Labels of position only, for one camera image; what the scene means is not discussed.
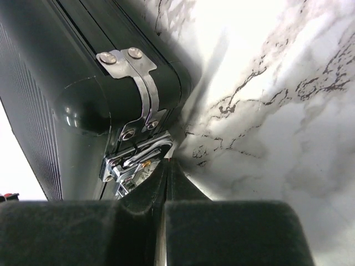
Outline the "black poker chip case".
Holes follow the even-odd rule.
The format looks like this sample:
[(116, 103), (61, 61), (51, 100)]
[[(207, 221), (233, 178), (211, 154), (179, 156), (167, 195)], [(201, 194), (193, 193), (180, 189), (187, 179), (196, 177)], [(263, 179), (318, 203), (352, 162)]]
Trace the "black poker chip case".
[(104, 160), (167, 130), (191, 89), (132, 1), (1, 2), (1, 102), (50, 201), (100, 199)]

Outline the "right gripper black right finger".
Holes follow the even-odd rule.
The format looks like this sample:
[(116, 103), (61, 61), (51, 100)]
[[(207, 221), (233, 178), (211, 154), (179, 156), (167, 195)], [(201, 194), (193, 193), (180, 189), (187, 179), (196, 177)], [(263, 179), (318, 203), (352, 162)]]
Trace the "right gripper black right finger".
[(189, 211), (209, 206), (209, 199), (184, 173), (178, 160), (168, 163), (166, 211)]

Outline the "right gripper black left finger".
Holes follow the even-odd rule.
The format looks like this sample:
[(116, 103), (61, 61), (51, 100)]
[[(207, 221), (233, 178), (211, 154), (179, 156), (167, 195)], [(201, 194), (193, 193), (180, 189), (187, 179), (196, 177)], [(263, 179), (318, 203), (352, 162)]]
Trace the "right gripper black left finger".
[(141, 185), (119, 200), (120, 265), (154, 265), (167, 174), (164, 159)]

